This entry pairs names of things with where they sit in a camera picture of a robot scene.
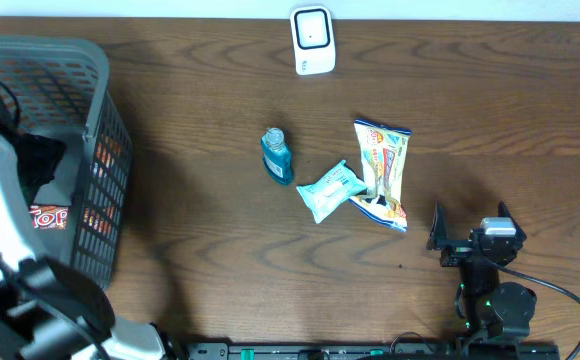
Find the light blue wet wipes pack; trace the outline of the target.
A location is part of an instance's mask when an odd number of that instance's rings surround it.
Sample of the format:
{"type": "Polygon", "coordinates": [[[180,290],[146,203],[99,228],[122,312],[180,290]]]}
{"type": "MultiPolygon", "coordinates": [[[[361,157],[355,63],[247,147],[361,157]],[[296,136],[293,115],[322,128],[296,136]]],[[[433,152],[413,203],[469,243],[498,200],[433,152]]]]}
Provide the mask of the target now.
{"type": "Polygon", "coordinates": [[[365,183],[346,165],[345,160],[341,160],[317,182],[296,187],[316,224],[320,224],[350,197],[366,189],[365,183]]]}

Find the yellow snack bag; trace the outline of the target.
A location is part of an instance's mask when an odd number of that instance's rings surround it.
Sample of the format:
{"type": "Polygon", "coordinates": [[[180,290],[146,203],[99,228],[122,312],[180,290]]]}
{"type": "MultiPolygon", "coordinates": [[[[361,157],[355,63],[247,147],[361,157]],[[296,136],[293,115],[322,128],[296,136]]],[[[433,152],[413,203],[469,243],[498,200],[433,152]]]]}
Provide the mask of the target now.
{"type": "Polygon", "coordinates": [[[406,232],[407,214],[401,201],[403,172],[412,131],[366,119],[356,119],[354,129],[361,153],[366,193],[349,201],[371,220],[406,232]]]}

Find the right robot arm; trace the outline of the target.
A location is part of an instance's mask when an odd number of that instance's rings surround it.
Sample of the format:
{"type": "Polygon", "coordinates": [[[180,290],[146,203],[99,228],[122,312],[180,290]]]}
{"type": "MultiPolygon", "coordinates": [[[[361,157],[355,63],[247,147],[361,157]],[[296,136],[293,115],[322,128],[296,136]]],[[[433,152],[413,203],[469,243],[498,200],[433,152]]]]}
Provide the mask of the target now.
{"type": "Polygon", "coordinates": [[[484,218],[465,239],[449,236],[443,208],[435,205],[426,248],[440,252],[442,267],[459,269],[455,306],[467,322],[467,334],[457,341],[462,354],[478,346],[516,347],[529,335],[536,294],[518,283],[501,282],[499,276],[526,239],[503,202],[496,217],[484,218]]]}

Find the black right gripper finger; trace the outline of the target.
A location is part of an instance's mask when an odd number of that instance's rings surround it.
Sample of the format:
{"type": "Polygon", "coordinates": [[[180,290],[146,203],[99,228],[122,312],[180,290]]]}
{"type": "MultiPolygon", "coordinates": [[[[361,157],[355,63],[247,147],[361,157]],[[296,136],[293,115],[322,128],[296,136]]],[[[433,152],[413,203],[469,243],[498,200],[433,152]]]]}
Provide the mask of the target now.
{"type": "Polygon", "coordinates": [[[498,204],[498,215],[500,217],[509,218],[511,220],[511,222],[514,225],[514,228],[516,230],[516,237],[524,237],[525,236],[525,232],[520,227],[520,225],[516,222],[514,217],[511,215],[511,213],[510,213],[510,211],[509,211],[509,209],[506,206],[504,201],[500,201],[498,204]]]}
{"type": "Polygon", "coordinates": [[[443,207],[439,202],[435,204],[433,222],[428,237],[428,243],[446,243],[448,241],[447,226],[443,207]]]}

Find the blue mouthwash bottle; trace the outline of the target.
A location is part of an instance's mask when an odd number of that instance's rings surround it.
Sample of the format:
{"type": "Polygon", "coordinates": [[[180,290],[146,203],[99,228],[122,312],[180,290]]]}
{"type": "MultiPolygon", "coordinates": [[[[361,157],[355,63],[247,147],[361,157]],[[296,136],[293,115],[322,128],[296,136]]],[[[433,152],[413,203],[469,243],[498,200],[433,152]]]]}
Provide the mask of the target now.
{"type": "Polygon", "coordinates": [[[261,138],[263,164],[268,174],[281,185],[289,185],[294,179],[292,153],[286,144],[284,132],[268,128],[261,138]]]}

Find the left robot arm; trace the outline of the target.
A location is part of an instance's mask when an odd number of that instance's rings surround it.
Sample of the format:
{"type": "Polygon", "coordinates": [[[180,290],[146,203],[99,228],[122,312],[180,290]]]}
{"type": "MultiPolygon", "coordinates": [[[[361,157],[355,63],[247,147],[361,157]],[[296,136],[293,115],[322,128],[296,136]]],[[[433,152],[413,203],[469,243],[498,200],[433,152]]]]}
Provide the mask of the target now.
{"type": "Polygon", "coordinates": [[[0,82],[0,357],[169,359],[156,327],[115,316],[101,288],[53,257],[30,206],[50,183],[64,142],[19,129],[0,82]]]}

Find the grey plastic shopping basket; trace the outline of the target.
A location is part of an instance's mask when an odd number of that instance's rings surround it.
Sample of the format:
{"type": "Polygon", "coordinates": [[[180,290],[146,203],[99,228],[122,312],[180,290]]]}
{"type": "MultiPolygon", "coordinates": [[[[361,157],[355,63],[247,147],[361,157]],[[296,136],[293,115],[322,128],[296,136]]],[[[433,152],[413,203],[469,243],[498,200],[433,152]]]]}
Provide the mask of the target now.
{"type": "Polygon", "coordinates": [[[69,208],[65,230],[35,229],[49,255],[108,288],[116,261],[132,142],[108,92],[109,61],[92,42],[0,36],[6,104],[26,133],[66,144],[31,205],[69,208]]]}

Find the white barcode scanner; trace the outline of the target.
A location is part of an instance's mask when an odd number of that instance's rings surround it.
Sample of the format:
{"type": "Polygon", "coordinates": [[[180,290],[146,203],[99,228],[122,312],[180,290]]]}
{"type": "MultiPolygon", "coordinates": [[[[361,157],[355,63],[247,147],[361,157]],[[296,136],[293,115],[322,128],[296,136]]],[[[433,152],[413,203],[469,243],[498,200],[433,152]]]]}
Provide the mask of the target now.
{"type": "Polygon", "coordinates": [[[295,70],[300,76],[331,72],[336,46],[330,11],[321,5],[299,7],[290,15],[295,70]]]}

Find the red Top chocolate bar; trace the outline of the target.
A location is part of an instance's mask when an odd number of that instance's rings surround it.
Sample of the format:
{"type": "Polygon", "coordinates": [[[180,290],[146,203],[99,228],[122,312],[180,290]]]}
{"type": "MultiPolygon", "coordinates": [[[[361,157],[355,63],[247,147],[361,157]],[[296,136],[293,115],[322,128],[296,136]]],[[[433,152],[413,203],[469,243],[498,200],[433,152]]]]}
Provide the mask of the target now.
{"type": "Polygon", "coordinates": [[[31,205],[29,214],[35,229],[65,230],[69,208],[56,205],[31,205]]]}

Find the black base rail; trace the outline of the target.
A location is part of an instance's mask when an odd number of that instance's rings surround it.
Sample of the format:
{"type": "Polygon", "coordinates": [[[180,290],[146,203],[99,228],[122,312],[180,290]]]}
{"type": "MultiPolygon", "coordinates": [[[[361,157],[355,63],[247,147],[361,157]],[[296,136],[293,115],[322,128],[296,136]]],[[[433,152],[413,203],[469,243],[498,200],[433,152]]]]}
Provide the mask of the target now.
{"type": "Polygon", "coordinates": [[[396,345],[342,344],[188,344],[185,359],[190,360],[355,360],[355,359],[522,359],[558,360],[559,350],[552,345],[476,345],[467,351],[449,344],[398,342],[396,345]]]}

